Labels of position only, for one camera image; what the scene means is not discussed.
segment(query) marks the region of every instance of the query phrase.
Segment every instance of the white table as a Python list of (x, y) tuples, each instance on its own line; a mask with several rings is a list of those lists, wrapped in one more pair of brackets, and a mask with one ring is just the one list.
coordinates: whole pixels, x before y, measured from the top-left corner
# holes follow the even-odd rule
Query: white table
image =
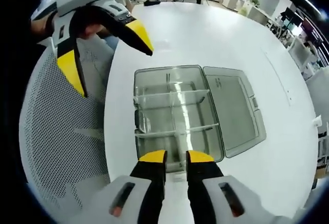
[[(198, 64), (243, 70), (263, 114), (267, 138), (218, 163), (255, 191), (264, 208), (293, 217), (311, 190), (317, 165), (315, 112), (306, 84), (280, 41), (264, 26), (224, 9), (188, 3), (138, 5), (152, 57), (119, 42), (109, 74), (104, 135), (111, 180), (137, 162), (133, 88), (137, 69)], [(191, 223), (183, 175), (169, 175), (159, 223)]]

